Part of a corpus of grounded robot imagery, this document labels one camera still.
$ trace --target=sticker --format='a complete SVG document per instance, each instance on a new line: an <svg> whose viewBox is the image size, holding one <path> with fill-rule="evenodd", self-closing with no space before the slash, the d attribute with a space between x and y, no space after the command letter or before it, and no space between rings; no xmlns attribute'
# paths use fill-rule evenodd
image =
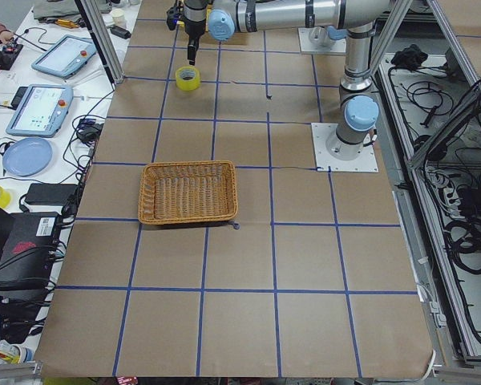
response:
<svg viewBox="0 0 481 385"><path fill-rule="evenodd" d="M41 218L39 221L37 237L48 237L51 235L51 230L54 228L55 218Z"/></svg>

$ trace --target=wicker basket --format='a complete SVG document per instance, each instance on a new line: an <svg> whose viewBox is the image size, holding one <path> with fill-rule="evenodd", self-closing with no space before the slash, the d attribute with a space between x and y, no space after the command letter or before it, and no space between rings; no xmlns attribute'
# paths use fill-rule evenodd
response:
<svg viewBox="0 0 481 385"><path fill-rule="evenodd" d="M236 214L232 162L151 163L144 167L139 192L141 223L229 221Z"/></svg>

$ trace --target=gray floor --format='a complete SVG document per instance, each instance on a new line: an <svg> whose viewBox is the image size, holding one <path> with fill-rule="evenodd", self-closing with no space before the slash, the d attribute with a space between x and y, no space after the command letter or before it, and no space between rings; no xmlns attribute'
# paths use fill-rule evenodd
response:
<svg viewBox="0 0 481 385"><path fill-rule="evenodd" d="M34 0L0 0L0 22L16 30L32 7Z"/></svg>

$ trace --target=white mounting plate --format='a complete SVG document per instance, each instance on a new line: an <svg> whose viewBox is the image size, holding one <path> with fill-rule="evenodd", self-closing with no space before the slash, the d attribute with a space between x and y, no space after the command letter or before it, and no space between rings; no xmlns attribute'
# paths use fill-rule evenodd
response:
<svg viewBox="0 0 481 385"><path fill-rule="evenodd" d="M346 40L344 38L336 41L331 47L315 46L310 42L308 37L308 33L310 32L309 28L298 28L297 30L302 54L324 54L336 56L343 56L346 54Z"/></svg>
<svg viewBox="0 0 481 385"><path fill-rule="evenodd" d="M340 160L332 156L326 149L326 139L337 129L335 123L312 123L313 149L315 150L315 165L318 171L347 172L378 172L378 163L372 146L364 147L355 160Z"/></svg>

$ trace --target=human hand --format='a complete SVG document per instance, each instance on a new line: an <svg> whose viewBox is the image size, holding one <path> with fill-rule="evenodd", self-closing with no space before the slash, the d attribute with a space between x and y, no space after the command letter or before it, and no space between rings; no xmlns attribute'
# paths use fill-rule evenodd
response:
<svg viewBox="0 0 481 385"><path fill-rule="evenodd" d="M0 32L0 41L5 44L14 38L14 34L10 30Z"/></svg>

